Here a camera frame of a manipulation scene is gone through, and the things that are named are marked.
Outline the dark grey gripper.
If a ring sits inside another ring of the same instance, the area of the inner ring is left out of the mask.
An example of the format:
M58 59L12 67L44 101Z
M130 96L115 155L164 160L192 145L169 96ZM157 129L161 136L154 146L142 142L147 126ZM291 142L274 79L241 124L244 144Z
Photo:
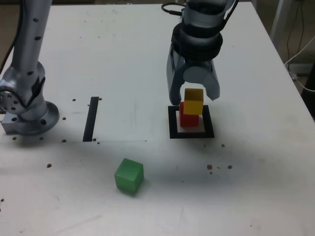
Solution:
M184 82L202 85L212 101L220 96L220 85L213 61L185 60L175 51L173 45L170 46L168 54L166 77L172 105L179 105L181 102L180 89Z

